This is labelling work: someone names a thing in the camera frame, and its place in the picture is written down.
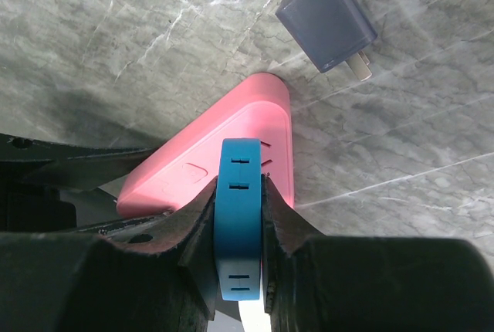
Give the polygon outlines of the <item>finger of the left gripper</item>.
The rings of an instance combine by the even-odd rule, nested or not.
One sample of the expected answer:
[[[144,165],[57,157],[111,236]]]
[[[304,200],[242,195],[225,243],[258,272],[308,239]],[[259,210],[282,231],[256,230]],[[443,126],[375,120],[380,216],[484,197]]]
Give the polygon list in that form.
[[[117,239],[130,238],[132,235],[140,234],[157,223],[164,221],[170,215],[169,211],[156,215],[148,215],[130,219],[119,219],[109,222],[101,222],[92,225],[58,231],[58,234],[91,234]]]
[[[58,189],[94,189],[129,174],[156,147],[80,147],[1,135],[1,179]]]

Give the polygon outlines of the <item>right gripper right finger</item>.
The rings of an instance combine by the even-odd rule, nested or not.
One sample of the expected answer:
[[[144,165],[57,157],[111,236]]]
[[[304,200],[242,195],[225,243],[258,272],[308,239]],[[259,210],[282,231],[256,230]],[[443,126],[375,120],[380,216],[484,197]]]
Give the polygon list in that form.
[[[493,275],[463,239],[324,235],[262,178],[274,331],[491,331]]]

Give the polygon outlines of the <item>white square plug adapter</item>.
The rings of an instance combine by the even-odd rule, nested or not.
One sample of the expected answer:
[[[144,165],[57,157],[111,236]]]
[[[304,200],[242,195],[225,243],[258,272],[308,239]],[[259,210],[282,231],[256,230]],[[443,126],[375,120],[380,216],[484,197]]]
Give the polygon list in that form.
[[[270,332],[270,315],[264,311],[262,300],[239,301],[239,314],[245,332]]]

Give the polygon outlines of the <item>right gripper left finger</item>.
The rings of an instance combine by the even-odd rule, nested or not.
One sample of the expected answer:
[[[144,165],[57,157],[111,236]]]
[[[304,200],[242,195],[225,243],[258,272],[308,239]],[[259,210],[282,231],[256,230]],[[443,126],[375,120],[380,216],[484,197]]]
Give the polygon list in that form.
[[[216,183],[148,230],[1,234],[3,331],[204,331],[215,316]]]

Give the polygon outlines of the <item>small grey plug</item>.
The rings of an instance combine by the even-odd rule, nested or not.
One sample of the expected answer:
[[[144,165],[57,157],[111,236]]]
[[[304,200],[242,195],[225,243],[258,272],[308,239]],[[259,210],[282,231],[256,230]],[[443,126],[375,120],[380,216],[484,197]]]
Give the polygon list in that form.
[[[276,17],[320,73],[345,62],[360,81],[372,76],[364,49],[377,32],[361,0],[282,0]]]

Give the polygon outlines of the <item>blue square plug adapter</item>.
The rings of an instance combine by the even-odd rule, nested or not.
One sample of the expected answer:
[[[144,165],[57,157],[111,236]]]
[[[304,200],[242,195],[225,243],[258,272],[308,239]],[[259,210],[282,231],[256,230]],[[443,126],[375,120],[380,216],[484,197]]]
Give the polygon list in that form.
[[[262,261],[262,174],[258,139],[222,142],[213,241],[222,299],[257,300]]]

